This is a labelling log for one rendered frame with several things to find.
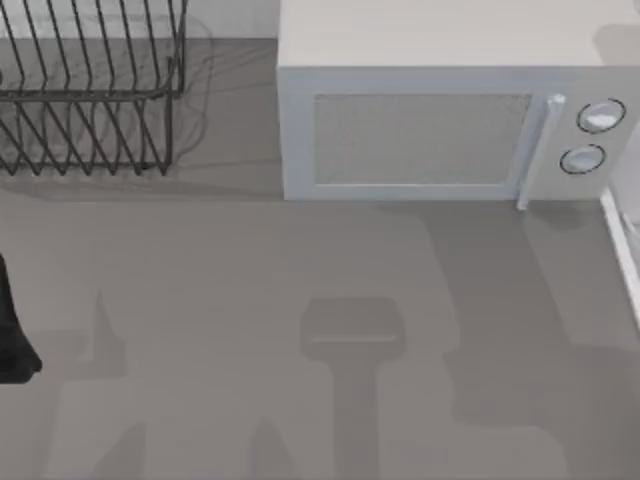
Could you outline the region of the microwave door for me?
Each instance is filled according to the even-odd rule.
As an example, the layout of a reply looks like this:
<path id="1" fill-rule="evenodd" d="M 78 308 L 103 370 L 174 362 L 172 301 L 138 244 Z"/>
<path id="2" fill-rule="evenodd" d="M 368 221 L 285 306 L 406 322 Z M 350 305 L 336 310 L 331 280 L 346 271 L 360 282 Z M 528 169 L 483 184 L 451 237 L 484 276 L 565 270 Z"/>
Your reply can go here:
<path id="1" fill-rule="evenodd" d="M 513 200 L 545 122 L 529 68 L 282 66 L 288 200 Z"/>

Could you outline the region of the pale microwave oven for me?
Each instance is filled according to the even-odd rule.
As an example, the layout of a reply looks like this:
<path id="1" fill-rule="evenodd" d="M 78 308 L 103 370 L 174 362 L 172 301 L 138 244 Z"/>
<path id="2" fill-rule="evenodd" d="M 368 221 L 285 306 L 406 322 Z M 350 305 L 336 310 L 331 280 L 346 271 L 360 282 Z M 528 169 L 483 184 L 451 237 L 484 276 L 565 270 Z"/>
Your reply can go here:
<path id="1" fill-rule="evenodd" d="M 282 66 L 529 68 L 566 96 L 531 200 L 591 201 L 605 191 L 640 123 L 640 0 L 281 0 Z M 627 109 L 589 134 L 580 110 L 607 99 Z M 559 161 L 588 144 L 607 153 L 586 175 Z"/>

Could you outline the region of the small microwave knob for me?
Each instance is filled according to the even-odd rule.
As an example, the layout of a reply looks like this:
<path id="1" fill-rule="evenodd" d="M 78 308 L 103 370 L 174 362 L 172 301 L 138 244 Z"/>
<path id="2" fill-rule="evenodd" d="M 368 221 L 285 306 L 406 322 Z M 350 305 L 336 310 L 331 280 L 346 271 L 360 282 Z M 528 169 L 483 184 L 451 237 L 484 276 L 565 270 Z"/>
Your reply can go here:
<path id="1" fill-rule="evenodd" d="M 586 175 L 599 169 L 607 158 L 606 151 L 599 145 L 588 144 L 566 151 L 559 165 L 568 175 Z"/>

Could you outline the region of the large microwave knob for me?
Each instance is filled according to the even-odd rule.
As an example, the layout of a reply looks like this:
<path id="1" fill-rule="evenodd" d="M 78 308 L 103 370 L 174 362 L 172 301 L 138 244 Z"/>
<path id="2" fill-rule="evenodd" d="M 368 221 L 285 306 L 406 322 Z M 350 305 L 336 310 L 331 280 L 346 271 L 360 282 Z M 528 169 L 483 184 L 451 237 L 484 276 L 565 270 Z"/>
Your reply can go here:
<path id="1" fill-rule="evenodd" d="M 577 116 L 577 126 L 583 132 L 595 135 L 614 129 L 625 118 L 626 106 L 617 99 L 585 105 Z"/>

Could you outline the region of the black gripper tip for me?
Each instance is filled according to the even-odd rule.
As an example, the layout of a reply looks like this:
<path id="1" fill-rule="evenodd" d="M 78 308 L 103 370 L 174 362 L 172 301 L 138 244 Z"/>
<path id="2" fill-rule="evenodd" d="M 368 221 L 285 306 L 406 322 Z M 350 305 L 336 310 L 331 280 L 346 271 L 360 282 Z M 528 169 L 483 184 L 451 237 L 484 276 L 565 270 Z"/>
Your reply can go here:
<path id="1" fill-rule="evenodd" d="M 6 262 L 0 253 L 0 384 L 26 384 L 42 367 L 40 356 L 19 322 Z"/>

